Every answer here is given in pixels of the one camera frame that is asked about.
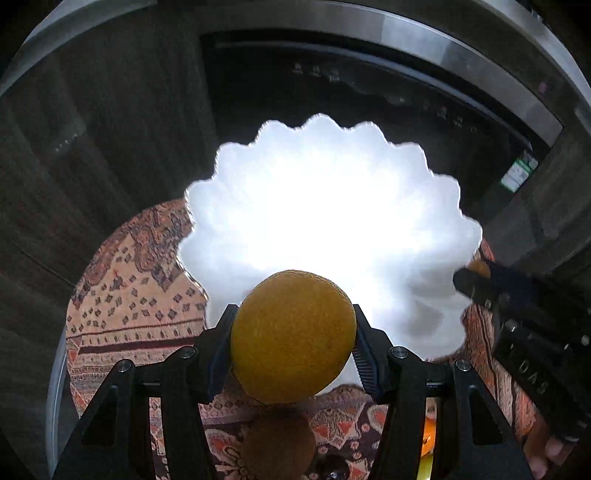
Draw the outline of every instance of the patterned rug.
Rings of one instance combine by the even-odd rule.
[[[176,249],[191,230],[183,200],[152,207],[122,225],[99,248],[67,309],[70,389],[82,415],[100,383],[122,358],[159,362],[203,330],[205,299],[176,264]],[[476,257],[493,259],[485,241]],[[485,380],[519,438],[531,428],[531,402],[492,358],[491,316],[479,307],[463,315],[467,338],[452,358],[467,358]],[[241,459],[249,425],[268,407],[247,397],[229,378],[223,393],[200,406],[220,478],[254,480]],[[297,405],[309,419],[320,454],[338,453],[350,479],[365,479],[379,445],[387,406],[356,387],[342,386]],[[158,480],[167,480],[159,399],[151,400],[151,433]],[[316,480],[313,466],[303,480]]]

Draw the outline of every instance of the lemon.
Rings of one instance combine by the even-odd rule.
[[[433,468],[433,455],[430,453],[421,458],[418,464],[417,480],[429,480],[431,478],[431,469]]]

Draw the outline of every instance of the screw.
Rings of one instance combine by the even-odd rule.
[[[195,355],[195,347],[194,346],[184,346],[181,348],[180,356],[181,358],[191,358]]]
[[[456,360],[456,367],[462,370],[462,372],[467,372],[472,368],[470,362],[468,360],[464,360],[463,358],[460,360]]]
[[[505,328],[507,328],[510,332],[514,332],[517,328],[517,322],[515,320],[507,320],[505,323]]]
[[[131,360],[123,359],[121,362],[117,363],[117,370],[121,373],[127,372],[131,368]]]
[[[403,346],[393,346],[390,349],[390,354],[402,360],[403,358],[408,357],[408,350],[406,350]]]

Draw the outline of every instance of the black tool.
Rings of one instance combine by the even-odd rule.
[[[454,284],[493,312],[493,355],[533,400],[553,435],[577,442],[591,421],[591,309],[581,292],[483,261]]]

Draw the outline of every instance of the dark wooden surface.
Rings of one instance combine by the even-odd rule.
[[[213,172],[198,48],[179,12],[133,12],[0,98],[0,427],[37,478],[48,476],[47,387],[74,284],[120,224]]]

